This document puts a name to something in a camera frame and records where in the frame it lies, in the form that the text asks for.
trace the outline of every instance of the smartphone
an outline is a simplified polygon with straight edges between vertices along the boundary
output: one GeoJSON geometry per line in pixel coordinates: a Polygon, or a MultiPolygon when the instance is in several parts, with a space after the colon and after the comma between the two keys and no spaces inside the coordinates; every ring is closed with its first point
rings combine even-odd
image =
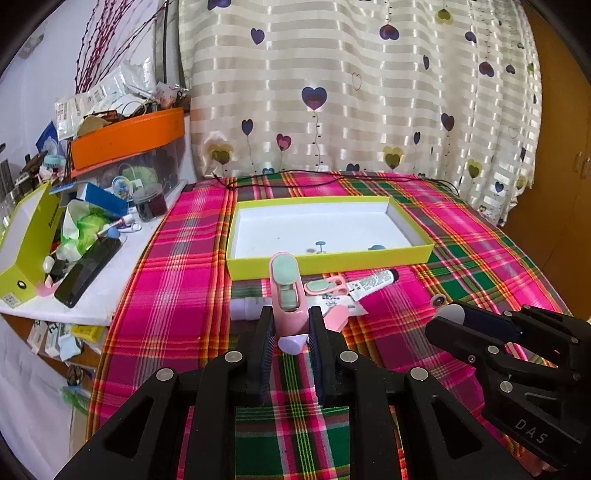
{"type": "Polygon", "coordinates": [[[120,248],[121,241],[118,238],[99,238],[66,275],[53,294],[54,297],[72,308],[120,248]]]}

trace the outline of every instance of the white sticker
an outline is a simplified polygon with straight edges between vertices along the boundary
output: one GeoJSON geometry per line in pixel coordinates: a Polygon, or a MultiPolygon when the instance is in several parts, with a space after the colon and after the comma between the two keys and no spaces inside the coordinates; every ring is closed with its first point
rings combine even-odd
{"type": "Polygon", "coordinates": [[[2,300],[8,305],[10,308],[18,307],[21,304],[21,301],[16,298],[12,293],[7,293],[2,297],[2,300]]]}

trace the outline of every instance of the yellow green box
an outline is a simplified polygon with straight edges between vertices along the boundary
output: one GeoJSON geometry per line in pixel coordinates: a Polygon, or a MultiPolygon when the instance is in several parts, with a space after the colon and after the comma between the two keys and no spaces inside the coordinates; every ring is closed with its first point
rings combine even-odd
{"type": "Polygon", "coordinates": [[[36,297],[45,280],[43,259],[60,220],[59,195],[50,188],[42,184],[19,202],[0,239],[0,299],[12,308],[36,297]]]}
{"type": "Polygon", "coordinates": [[[277,252],[294,255],[300,274],[311,275],[425,263],[433,246],[392,197],[253,200],[236,205],[226,263],[232,280],[253,280],[269,277],[277,252]],[[319,242],[326,253],[317,253],[319,242]]]}

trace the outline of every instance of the cabinet door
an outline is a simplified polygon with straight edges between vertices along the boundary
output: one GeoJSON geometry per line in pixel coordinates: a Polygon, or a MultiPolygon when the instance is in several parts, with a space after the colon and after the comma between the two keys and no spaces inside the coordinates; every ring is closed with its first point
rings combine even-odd
{"type": "Polygon", "coordinates": [[[591,158],[574,209],[548,260],[544,274],[575,317],[591,316],[591,158]]]}
{"type": "Polygon", "coordinates": [[[586,148],[591,87],[554,30],[531,9],[527,12],[542,75],[540,142],[533,188],[518,198],[503,230],[542,267],[574,205],[579,173],[573,163],[586,148]]]}

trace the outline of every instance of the curtain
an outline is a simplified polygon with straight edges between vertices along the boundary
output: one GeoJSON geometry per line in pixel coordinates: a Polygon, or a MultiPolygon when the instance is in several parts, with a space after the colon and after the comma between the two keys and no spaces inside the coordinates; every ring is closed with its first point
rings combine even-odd
{"type": "Polygon", "coordinates": [[[198,174],[400,171],[494,223],[531,186],[541,82],[515,0],[180,0],[198,174]]]}

